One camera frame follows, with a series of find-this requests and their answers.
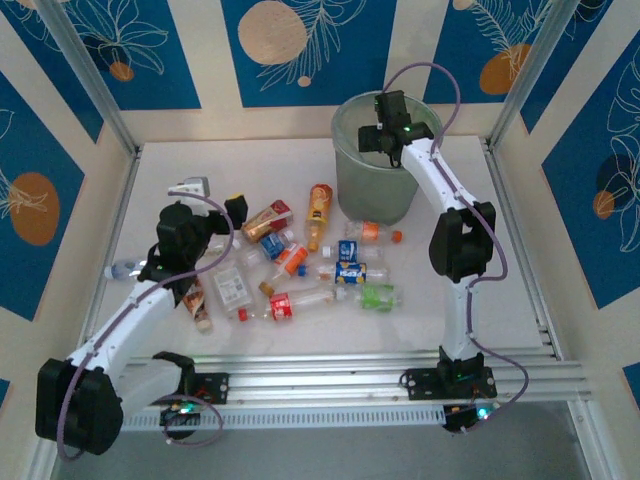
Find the white platform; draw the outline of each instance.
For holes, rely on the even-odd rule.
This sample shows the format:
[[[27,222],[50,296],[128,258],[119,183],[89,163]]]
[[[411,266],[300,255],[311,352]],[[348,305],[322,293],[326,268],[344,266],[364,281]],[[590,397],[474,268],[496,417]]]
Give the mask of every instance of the white platform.
[[[497,234],[510,263],[510,274],[500,284],[480,287],[478,318],[480,341],[489,347],[541,346],[535,316],[477,137],[448,137],[443,155],[463,184],[480,200],[498,210]],[[222,203],[242,192],[249,215],[277,198],[294,211],[293,230],[302,237],[310,187],[319,182],[336,185],[334,152],[329,139],[228,142],[149,143],[131,195],[116,258],[146,254],[157,239],[160,210],[172,202],[167,188],[187,177],[207,176],[211,198]],[[309,353],[406,352],[437,349],[444,332],[443,280],[428,259],[428,245],[437,220],[426,197],[418,192],[407,216],[397,225],[405,234],[400,245],[390,246],[386,258],[392,281],[405,290],[405,306],[391,314],[377,314],[339,305],[309,314],[285,325],[254,319],[246,323],[224,318],[209,304],[214,333],[201,335],[184,306],[159,324],[139,355],[170,350],[187,355],[280,355]],[[346,217],[337,199],[331,211],[326,243],[340,239]],[[488,273],[499,272],[497,255]],[[252,272],[254,288],[265,269]],[[296,280],[291,289],[312,285]],[[99,313],[98,326],[126,298],[131,284],[111,282]]]

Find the clear plastic bottle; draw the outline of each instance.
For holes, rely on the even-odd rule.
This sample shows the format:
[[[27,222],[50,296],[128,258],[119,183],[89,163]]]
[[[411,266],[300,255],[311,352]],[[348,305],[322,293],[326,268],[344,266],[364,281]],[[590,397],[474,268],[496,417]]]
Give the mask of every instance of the clear plastic bottle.
[[[394,285],[340,285],[335,287],[336,300],[352,302],[364,310],[390,312],[402,306],[402,288]]]
[[[276,260],[284,250],[293,242],[294,235],[291,230],[279,233],[270,233],[261,238],[258,243],[241,246],[234,241],[236,257],[242,264],[250,269],[261,263]]]
[[[306,312],[326,308],[335,301],[331,286],[320,286],[288,293],[277,293],[267,302],[264,317],[273,320],[299,318]]]
[[[347,222],[344,229],[344,236],[349,240],[356,240],[363,244],[376,243],[379,245],[388,245],[402,241],[401,231],[392,230],[386,225],[373,222]]]
[[[368,268],[366,263],[318,262],[301,265],[298,267],[298,276],[339,284],[389,283],[389,269],[386,266]]]
[[[238,260],[225,259],[202,276],[205,297],[213,293],[227,317],[246,322],[255,316],[256,301]]]
[[[305,224],[307,249],[310,252],[317,252],[320,248],[320,242],[329,223],[332,197],[333,190],[329,185],[319,183],[311,188],[309,214]]]
[[[276,292],[276,288],[298,270],[298,266],[307,258],[307,249],[297,243],[292,243],[275,260],[273,271],[269,277],[260,283],[259,289],[267,297],[271,298]]]
[[[147,257],[116,260],[113,265],[104,269],[104,276],[109,280],[135,280],[146,264]]]
[[[340,240],[322,247],[322,256],[338,262],[373,262],[384,258],[380,245],[359,245],[355,240]]]

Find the purple cable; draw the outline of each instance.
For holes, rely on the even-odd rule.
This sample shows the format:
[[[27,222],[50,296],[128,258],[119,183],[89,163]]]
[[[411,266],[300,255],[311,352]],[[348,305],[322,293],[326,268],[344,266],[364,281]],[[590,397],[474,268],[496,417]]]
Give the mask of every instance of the purple cable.
[[[460,104],[461,104],[461,98],[460,98],[460,86],[458,85],[458,82],[456,81],[455,77],[451,74],[451,72],[449,70],[447,70],[446,68],[444,68],[442,65],[438,65],[437,63],[432,63],[432,62],[416,62],[416,63],[411,63],[403,68],[401,68],[393,77],[391,77],[391,80],[389,80],[389,82],[387,82],[387,84],[384,86],[384,88],[382,89],[382,92],[386,92],[389,87],[391,86],[391,84],[396,80],[396,78],[398,78],[402,73],[406,72],[407,70],[411,69],[411,68],[415,68],[415,67],[431,67],[431,68],[435,68],[436,70],[440,70],[441,72],[443,72],[448,78],[449,80],[451,80],[451,83],[453,85],[453,88],[455,90],[456,93],[456,104],[455,107],[453,109],[453,113],[451,114],[451,117],[449,118],[449,120],[447,120],[447,123],[444,124],[444,126],[442,127],[442,130],[440,130],[435,138],[433,139],[433,143],[431,144],[431,161],[433,162],[433,164],[436,166],[436,168],[438,169],[438,171],[440,172],[440,174],[442,175],[442,178],[444,178],[445,182],[447,182],[447,185],[449,185],[449,188],[451,188],[451,190],[453,191],[454,195],[457,197],[458,200],[460,200],[460,202],[469,209],[469,211],[471,212],[471,214],[480,222],[480,224],[482,225],[482,227],[486,230],[487,234],[489,235],[489,237],[491,238],[491,241],[493,242],[493,244],[496,246],[496,251],[498,252],[498,256],[500,257],[500,263],[502,265],[502,273],[500,275],[496,275],[496,276],[488,276],[488,277],[478,277],[475,280],[473,280],[471,283],[469,283],[469,287],[467,289],[467,333],[470,336],[470,340],[471,343],[473,343],[478,350],[491,355],[494,358],[497,358],[498,360],[502,360],[503,362],[509,363],[511,365],[513,365],[514,367],[518,368],[522,374],[524,375],[524,382],[522,385],[522,388],[520,389],[520,391],[518,391],[518,393],[516,393],[512,398],[509,399],[509,401],[507,403],[505,403],[504,405],[502,405],[500,408],[498,408],[497,410],[494,411],[494,413],[489,416],[489,418],[494,418],[495,415],[498,413],[498,411],[502,410],[503,408],[506,407],[510,407],[511,405],[513,405],[515,402],[517,402],[522,395],[524,395],[524,393],[526,392],[527,388],[529,388],[529,373],[527,372],[527,369],[524,368],[522,365],[520,365],[518,362],[516,362],[515,360],[506,357],[504,355],[501,355],[493,350],[491,350],[490,348],[485,347],[484,345],[480,344],[474,337],[474,335],[472,335],[473,332],[473,319],[471,317],[471,311],[472,311],[472,302],[473,302],[473,293],[471,291],[471,289],[481,283],[481,282],[499,282],[501,280],[504,280],[505,278],[507,278],[507,275],[509,273],[509,266],[507,265],[507,257],[504,253],[504,249],[502,248],[502,245],[500,244],[500,241],[498,240],[498,237],[496,236],[495,232],[493,231],[493,229],[491,228],[491,226],[487,223],[487,221],[482,217],[482,215],[480,215],[480,212],[478,212],[478,210],[471,204],[471,202],[469,202],[467,199],[464,198],[464,196],[459,192],[458,188],[456,187],[456,185],[453,183],[453,180],[449,177],[449,175],[447,174],[447,171],[442,167],[442,165],[440,164],[440,161],[438,160],[438,157],[435,155],[435,151],[436,148],[440,146],[440,144],[442,143],[442,139],[444,138],[444,134],[447,131],[447,129],[451,126],[451,124],[453,123],[453,121],[455,120],[456,116],[458,115],[458,111],[460,110]],[[477,427],[479,427],[480,425],[483,425],[486,422],[478,422],[476,423],[473,427],[467,429],[467,431],[473,430]]]
[[[202,440],[200,442],[183,442],[180,440],[174,440],[169,436],[170,422],[167,422],[164,426],[164,429],[162,430],[162,434],[167,439],[167,443],[169,443],[170,445],[177,445],[179,447],[199,448],[199,447],[206,447],[207,445],[211,445],[212,443],[216,442],[220,438],[220,436],[222,435],[222,426],[224,425],[224,420],[222,419],[222,415],[220,415],[220,412],[216,407],[214,407],[208,402],[205,402],[201,398],[194,397],[192,395],[165,395],[164,397],[161,397],[156,401],[171,401],[171,400],[186,400],[188,402],[197,403],[199,405],[207,407],[218,418],[218,425],[220,426],[218,427],[218,430],[211,438],[207,438],[206,440]]]
[[[224,208],[222,208],[220,205],[218,205],[213,200],[210,200],[210,199],[208,199],[206,197],[202,197],[200,195],[196,195],[194,193],[169,192],[169,196],[170,197],[179,196],[179,197],[195,198],[195,199],[201,200],[201,201],[209,204],[210,206],[212,206],[213,208],[218,210],[220,212],[220,214],[224,217],[224,219],[227,221],[227,224],[229,225],[229,239],[227,240],[227,244],[225,245],[225,249],[223,250],[222,254],[218,258],[216,258],[213,262],[211,262],[209,265],[206,265],[206,266],[204,266],[202,268],[196,269],[196,270],[194,270],[192,272],[181,273],[179,275],[175,275],[173,277],[169,277],[169,278],[167,278],[165,280],[162,280],[161,282],[156,283],[153,287],[149,288],[148,290],[145,290],[144,292],[142,292],[140,294],[140,296],[138,298],[136,298],[136,304],[142,302],[145,298],[147,298],[149,295],[151,295],[153,292],[155,292],[159,288],[162,288],[167,283],[175,282],[176,280],[182,280],[184,278],[194,277],[194,276],[199,275],[201,273],[204,273],[204,272],[206,272],[208,270],[211,270],[213,267],[215,267],[220,262],[222,262],[222,260],[224,260],[224,258],[231,251],[231,246],[233,244],[233,234],[234,234],[233,233],[233,222],[232,222],[231,218],[229,217],[229,215],[227,214],[227,212],[224,210]],[[109,328],[107,328],[104,331],[104,333],[96,340],[96,342],[94,344],[94,351],[98,350],[102,346],[102,344],[107,340],[109,335],[111,335],[111,333],[113,333],[113,331],[118,327],[118,325],[122,322],[122,320],[124,320],[126,318],[126,316],[134,308],[135,308],[135,304],[130,303],[129,305],[127,305],[122,310],[122,312],[120,312],[120,314],[116,317],[116,319],[111,323]],[[56,445],[58,447],[58,455],[65,462],[71,462],[73,460],[77,460],[80,457],[80,455],[82,455],[84,453],[83,450],[79,450],[74,455],[68,455],[67,454],[67,452],[64,449],[64,426],[65,426],[66,421],[67,421],[67,414],[69,412],[69,404],[71,403],[71,397],[73,396],[73,393],[74,393],[74,391],[76,389],[76,385],[78,384],[78,381],[80,380],[80,376],[82,375],[82,373],[84,372],[84,369],[87,367],[87,365],[91,361],[92,356],[93,355],[90,352],[84,357],[84,359],[82,359],[82,361],[80,362],[80,365],[78,365],[78,368],[76,369],[76,371],[74,372],[73,376],[71,377],[71,381],[69,382],[69,386],[67,387],[67,391],[64,394],[64,399],[62,400],[62,407],[60,408],[60,415],[58,416],[58,425],[57,425],[57,428],[56,428]]]

